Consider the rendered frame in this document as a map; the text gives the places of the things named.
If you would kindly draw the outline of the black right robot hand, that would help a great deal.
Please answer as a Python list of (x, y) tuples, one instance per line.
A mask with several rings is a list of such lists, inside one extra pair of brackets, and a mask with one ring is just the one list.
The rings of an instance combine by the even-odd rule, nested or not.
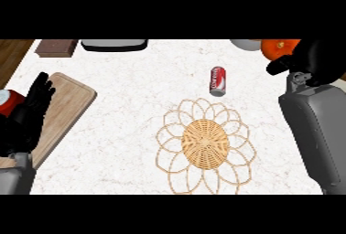
[(303, 38), (291, 54), (276, 58), (266, 67), (270, 75), (285, 70), (310, 75), (309, 87), (332, 83), (346, 73), (346, 48), (331, 49), (330, 39)]

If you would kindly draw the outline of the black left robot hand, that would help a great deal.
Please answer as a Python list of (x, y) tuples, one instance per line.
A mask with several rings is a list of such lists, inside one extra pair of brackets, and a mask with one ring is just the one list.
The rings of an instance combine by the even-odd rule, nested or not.
[(23, 102), (6, 117), (0, 114), (0, 157), (31, 153), (40, 141), (44, 115), (54, 94), (49, 74), (41, 72), (32, 82)]

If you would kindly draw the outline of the orange squash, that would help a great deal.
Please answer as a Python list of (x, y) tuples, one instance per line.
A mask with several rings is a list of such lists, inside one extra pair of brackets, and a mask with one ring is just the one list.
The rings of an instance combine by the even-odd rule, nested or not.
[(300, 40), (298, 39), (263, 39), (260, 41), (260, 52), (269, 60), (290, 55)]

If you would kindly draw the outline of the grey bowl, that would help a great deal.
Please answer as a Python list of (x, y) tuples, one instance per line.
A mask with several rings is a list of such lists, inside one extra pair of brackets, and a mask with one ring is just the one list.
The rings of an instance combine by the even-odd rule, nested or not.
[(260, 50), (260, 41), (251, 39), (232, 39), (230, 43), (233, 46), (247, 51)]

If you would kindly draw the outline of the woven wicker flower placemat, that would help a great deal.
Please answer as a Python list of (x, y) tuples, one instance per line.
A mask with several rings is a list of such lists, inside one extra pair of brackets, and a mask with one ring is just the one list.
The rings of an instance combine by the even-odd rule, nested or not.
[(155, 140), (157, 168), (168, 177), (183, 176), (183, 188), (171, 189), (176, 195), (199, 188), (216, 195), (223, 184), (239, 188), (250, 183), (257, 150), (241, 114), (223, 103), (182, 100), (162, 116)]

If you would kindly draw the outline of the red can with pale lid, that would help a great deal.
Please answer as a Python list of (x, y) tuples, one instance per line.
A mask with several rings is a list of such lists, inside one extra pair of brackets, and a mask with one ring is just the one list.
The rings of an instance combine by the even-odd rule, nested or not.
[(0, 114), (10, 115), (16, 105), (23, 102), (23, 95), (15, 90), (0, 90)]

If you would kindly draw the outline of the wooden cutting board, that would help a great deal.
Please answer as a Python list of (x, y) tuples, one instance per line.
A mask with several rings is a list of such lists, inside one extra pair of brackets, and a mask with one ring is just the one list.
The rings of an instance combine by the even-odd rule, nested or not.
[(40, 143), (32, 151), (35, 169), (40, 168), (97, 96), (97, 92), (84, 83), (60, 72), (56, 72), (49, 80), (53, 82), (54, 95), (44, 116)]

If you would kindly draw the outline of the red soda can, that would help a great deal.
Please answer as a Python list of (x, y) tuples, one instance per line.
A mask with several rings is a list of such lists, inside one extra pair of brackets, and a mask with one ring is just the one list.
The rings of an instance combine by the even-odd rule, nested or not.
[(226, 94), (226, 70), (222, 67), (211, 69), (210, 94), (214, 97)]

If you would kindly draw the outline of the brown rectangular block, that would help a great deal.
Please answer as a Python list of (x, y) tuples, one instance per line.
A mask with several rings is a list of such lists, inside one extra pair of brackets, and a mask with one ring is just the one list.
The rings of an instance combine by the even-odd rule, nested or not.
[(69, 58), (72, 56), (77, 39), (43, 39), (35, 53), (41, 58)]

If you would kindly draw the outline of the black and grey appliance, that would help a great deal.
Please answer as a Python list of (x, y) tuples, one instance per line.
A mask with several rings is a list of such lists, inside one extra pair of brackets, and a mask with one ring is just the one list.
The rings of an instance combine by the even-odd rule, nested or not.
[(86, 51), (127, 52), (145, 49), (148, 42), (146, 39), (83, 39), (81, 46)]

